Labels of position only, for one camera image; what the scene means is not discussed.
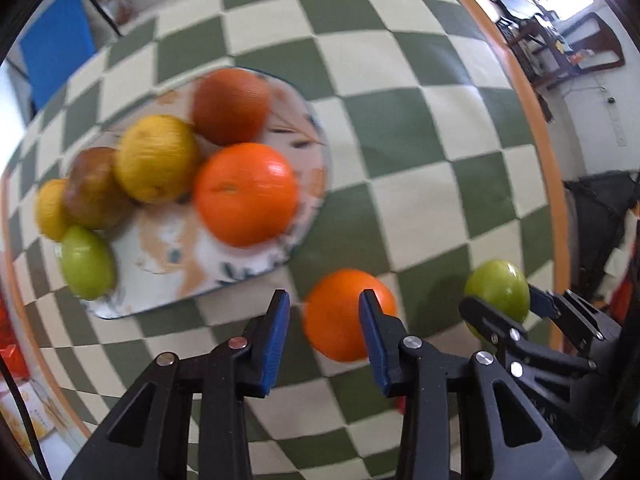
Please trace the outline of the large green apple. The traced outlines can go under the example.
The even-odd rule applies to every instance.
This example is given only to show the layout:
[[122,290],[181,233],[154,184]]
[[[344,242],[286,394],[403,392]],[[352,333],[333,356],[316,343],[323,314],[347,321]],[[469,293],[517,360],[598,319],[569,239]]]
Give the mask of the large green apple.
[[60,263],[63,278],[80,299],[96,300],[116,286],[116,262],[110,245],[83,226],[66,231]]

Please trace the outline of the wooden chair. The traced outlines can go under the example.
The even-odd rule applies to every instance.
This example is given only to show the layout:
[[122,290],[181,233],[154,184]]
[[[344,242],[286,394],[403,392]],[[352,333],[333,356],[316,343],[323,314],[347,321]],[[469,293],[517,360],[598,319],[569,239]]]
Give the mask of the wooden chair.
[[[535,89],[552,90],[582,75],[626,65],[620,40],[597,13],[588,13],[564,32],[559,32],[540,14],[518,24],[499,18],[496,25]],[[534,62],[536,55],[544,51],[551,53],[556,67],[538,74]]]

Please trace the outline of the small green apple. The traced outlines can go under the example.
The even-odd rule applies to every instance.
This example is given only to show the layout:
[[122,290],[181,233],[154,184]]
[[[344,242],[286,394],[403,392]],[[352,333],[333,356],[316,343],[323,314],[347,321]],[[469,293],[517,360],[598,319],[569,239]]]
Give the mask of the small green apple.
[[520,324],[529,314],[526,278],[517,266],[506,260],[488,260],[478,266],[466,280],[464,294],[480,298]]

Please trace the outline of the small orange mandarin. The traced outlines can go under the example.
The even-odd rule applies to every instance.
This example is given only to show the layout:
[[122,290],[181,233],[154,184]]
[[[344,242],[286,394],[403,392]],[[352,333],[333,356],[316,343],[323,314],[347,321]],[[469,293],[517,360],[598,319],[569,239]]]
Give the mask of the small orange mandarin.
[[303,329],[311,347],[330,360],[349,363],[368,356],[359,321],[359,297],[372,289],[384,313],[397,314],[392,292],[377,278],[356,269],[328,274],[304,300]]

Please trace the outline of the red apple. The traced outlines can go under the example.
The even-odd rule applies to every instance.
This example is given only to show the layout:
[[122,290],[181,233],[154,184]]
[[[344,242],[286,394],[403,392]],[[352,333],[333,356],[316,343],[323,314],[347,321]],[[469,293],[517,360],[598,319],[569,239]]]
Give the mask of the red apple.
[[115,176],[115,154],[106,146],[87,148],[70,166],[63,203],[70,218],[85,228],[108,230],[130,213],[132,201]]

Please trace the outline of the illustrated ceramic plate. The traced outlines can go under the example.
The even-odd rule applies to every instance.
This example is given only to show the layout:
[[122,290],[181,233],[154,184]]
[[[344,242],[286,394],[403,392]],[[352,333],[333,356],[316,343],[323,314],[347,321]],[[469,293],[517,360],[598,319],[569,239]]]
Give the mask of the illustrated ceramic plate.
[[134,107],[37,198],[72,293],[123,318],[271,271],[326,196],[329,151],[287,81],[225,68]]

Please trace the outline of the large yellow orange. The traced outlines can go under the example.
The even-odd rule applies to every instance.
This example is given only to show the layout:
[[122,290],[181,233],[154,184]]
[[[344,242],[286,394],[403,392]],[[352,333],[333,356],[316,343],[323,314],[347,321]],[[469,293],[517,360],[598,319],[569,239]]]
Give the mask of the large yellow orange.
[[38,191],[35,219],[40,233],[49,240],[60,242],[73,221],[64,205],[66,179],[46,182]]

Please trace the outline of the green checkered tablecloth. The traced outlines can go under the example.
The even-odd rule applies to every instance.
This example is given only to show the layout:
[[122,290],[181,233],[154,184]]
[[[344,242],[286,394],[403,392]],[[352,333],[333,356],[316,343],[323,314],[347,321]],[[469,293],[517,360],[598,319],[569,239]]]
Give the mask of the green checkered tablecloth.
[[[47,180],[137,105],[163,110],[214,68],[295,86],[326,132],[326,191],[288,263],[254,276],[214,265],[209,294],[107,321],[68,290],[36,227]],[[467,356],[480,344],[457,304],[469,272],[503,258],[554,281],[552,220],[534,137],[511,75],[459,0],[172,0],[68,76],[6,167],[12,284],[42,357],[58,428],[83,445],[149,362],[212,350],[283,288],[299,304],[340,269],[374,275],[413,333]]]

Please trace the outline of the bright orange mandarin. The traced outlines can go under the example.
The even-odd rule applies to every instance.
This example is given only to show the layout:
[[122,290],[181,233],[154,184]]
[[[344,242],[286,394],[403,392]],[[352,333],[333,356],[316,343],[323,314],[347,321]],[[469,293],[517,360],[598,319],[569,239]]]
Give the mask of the bright orange mandarin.
[[277,150],[241,143],[206,160],[192,200],[217,240],[245,248],[285,232],[297,209],[298,186],[292,167]]

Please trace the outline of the dark reddish brown orange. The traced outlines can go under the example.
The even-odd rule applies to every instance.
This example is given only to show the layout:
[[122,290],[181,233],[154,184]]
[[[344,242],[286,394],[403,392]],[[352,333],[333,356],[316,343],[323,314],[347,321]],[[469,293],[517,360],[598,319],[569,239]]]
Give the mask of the dark reddish brown orange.
[[191,107],[194,129],[218,146],[254,142],[269,113],[267,81],[248,70],[214,70],[195,86]]

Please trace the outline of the yellow lemon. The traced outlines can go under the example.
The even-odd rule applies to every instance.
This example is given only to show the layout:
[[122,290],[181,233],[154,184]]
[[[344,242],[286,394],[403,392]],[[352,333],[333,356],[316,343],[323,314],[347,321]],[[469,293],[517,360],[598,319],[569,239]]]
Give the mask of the yellow lemon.
[[115,176],[134,200],[162,204],[190,192],[202,152],[191,125],[170,115],[148,115],[130,126],[115,154]]

